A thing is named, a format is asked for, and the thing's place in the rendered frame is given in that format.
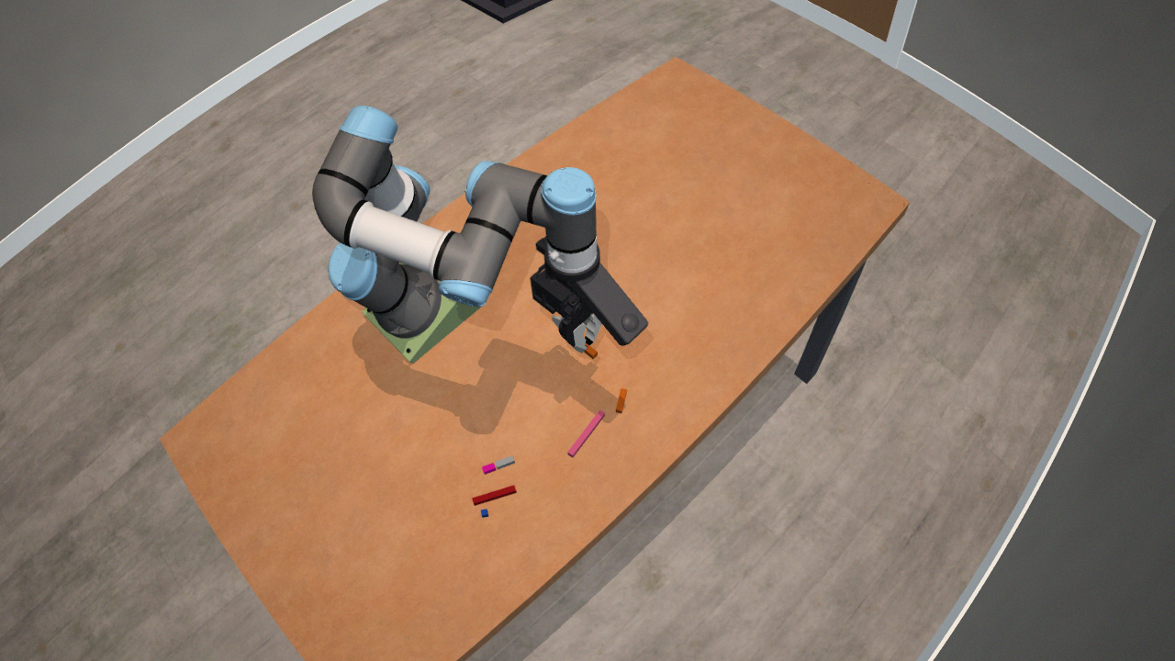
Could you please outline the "pink rod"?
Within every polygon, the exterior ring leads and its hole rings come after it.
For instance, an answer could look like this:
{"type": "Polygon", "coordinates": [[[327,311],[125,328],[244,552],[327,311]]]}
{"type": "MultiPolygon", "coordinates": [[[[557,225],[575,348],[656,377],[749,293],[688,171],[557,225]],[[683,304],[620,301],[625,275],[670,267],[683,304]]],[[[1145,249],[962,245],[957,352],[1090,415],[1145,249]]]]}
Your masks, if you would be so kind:
{"type": "Polygon", "coordinates": [[[588,424],[588,427],[582,432],[582,436],[579,436],[579,438],[576,439],[575,446],[569,448],[568,452],[569,456],[571,457],[576,456],[576,452],[578,452],[579,448],[582,448],[583,444],[588,440],[588,438],[590,438],[590,434],[593,432],[593,430],[597,426],[599,426],[600,420],[603,420],[604,417],[605,417],[605,411],[599,411],[599,413],[597,413],[596,417],[593,417],[593,420],[591,420],[590,424],[588,424]]]}

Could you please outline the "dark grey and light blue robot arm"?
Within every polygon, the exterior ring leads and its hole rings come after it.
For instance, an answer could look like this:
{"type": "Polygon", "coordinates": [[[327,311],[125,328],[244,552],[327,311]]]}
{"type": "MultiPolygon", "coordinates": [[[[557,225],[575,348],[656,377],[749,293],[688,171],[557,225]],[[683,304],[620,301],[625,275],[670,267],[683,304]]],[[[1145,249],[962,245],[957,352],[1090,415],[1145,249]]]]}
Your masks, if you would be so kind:
{"type": "MultiPolygon", "coordinates": [[[[597,259],[590,174],[564,167],[545,175],[481,162],[466,177],[466,204],[474,209],[464,229],[437,230],[416,222],[430,186],[392,164],[396,133],[397,122],[385,112],[354,107],[313,184],[320,223],[340,242],[329,279],[370,309],[387,333],[407,339],[427,331],[442,296],[485,306],[521,221],[545,228],[548,258],[560,272],[580,274],[597,259]]],[[[569,285],[622,346],[649,326],[603,264],[569,285]]]]}

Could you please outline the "red rod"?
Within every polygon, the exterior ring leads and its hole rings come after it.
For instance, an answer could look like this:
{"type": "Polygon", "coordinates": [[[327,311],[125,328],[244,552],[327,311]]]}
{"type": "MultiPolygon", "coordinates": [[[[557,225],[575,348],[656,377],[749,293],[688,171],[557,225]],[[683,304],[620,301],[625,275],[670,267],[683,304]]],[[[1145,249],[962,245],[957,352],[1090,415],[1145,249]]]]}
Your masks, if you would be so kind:
{"type": "Polygon", "coordinates": [[[501,499],[515,493],[517,493],[515,486],[496,490],[496,492],[490,492],[481,497],[474,497],[474,505],[482,505],[482,503],[489,503],[491,499],[501,499]]]}

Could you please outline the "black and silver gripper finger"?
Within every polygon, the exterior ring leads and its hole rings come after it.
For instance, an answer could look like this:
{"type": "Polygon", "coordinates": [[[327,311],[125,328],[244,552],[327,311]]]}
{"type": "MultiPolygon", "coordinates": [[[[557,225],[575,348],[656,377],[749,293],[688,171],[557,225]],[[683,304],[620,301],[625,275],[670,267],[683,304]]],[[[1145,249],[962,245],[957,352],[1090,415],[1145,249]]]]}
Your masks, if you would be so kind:
{"type": "Polygon", "coordinates": [[[563,336],[564,340],[570,342],[571,346],[575,348],[577,352],[582,353],[588,349],[584,338],[585,325],[582,323],[582,325],[575,326],[571,323],[571,318],[572,315],[571,317],[565,318],[556,317],[553,315],[553,325],[559,328],[559,333],[563,336]]]}
{"type": "Polygon", "coordinates": [[[588,328],[588,333],[585,333],[585,343],[592,344],[596,340],[597,335],[599,335],[599,328],[600,325],[603,325],[603,323],[600,323],[599,318],[595,317],[593,313],[591,315],[591,317],[588,317],[588,319],[585,319],[583,323],[585,328],[588,328]]]}

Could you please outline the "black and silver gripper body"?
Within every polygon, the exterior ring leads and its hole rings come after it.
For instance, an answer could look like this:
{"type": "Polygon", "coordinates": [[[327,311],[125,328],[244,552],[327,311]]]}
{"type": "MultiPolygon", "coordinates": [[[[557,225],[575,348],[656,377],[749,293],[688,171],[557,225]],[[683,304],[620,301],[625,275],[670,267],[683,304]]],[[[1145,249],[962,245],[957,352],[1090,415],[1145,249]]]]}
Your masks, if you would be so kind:
{"type": "Polygon", "coordinates": [[[560,317],[571,317],[571,323],[575,326],[582,325],[582,323],[591,317],[590,306],[585,305],[580,296],[576,295],[573,286],[569,285],[570,282],[588,279],[593,275],[597,269],[599,269],[600,263],[600,251],[597,244],[597,259],[592,267],[585,269],[580,274],[564,274],[559,269],[555,269],[553,264],[550,263],[548,258],[548,242],[546,237],[537,241],[536,250],[544,254],[544,263],[548,261],[548,267],[540,267],[536,274],[530,277],[532,279],[532,298],[538,302],[542,306],[548,309],[551,313],[562,313],[560,317]],[[548,269],[549,268],[549,269],[548,269]],[[543,271],[544,269],[544,271],[543,271]],[[550,274],[551,271],[551,274],[550,274]],[[546,274],[545,274],[546,272],[546,274]],[[558,276],[558,279],[557,277],[558,276]],[[569,279],[569,281],[564,281],[569,279]]]}

